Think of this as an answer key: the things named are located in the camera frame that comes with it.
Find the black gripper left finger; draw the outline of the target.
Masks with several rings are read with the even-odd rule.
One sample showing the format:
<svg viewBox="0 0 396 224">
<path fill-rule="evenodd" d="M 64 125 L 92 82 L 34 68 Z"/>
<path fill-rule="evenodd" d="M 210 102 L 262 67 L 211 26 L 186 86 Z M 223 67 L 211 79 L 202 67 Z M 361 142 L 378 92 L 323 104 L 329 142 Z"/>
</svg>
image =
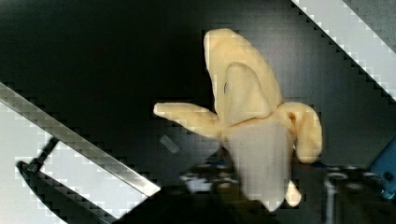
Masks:
<svg viewBox="0 0 396 224">
<path fill-rule="evenodd" d="M 280 224 L 241 190 L 228 150 L 192 166 L 176 186 L 163 187 L 113 224 Z"/>
</svg>

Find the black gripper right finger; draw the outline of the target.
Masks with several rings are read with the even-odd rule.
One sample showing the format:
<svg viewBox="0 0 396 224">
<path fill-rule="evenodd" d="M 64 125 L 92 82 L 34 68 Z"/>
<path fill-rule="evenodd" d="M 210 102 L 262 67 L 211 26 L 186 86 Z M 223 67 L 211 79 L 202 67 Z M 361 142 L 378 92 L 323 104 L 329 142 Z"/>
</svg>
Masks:
<svg viewBox="0 0 396 224">
<path fill-rule="evenodd" d="M 383 181 L 366 169 L 297 162 L 291 177 L 302 199 L 279 209 L 283 224 L 396 224 L 395 202 L 382 196 Z"/>
</svg>

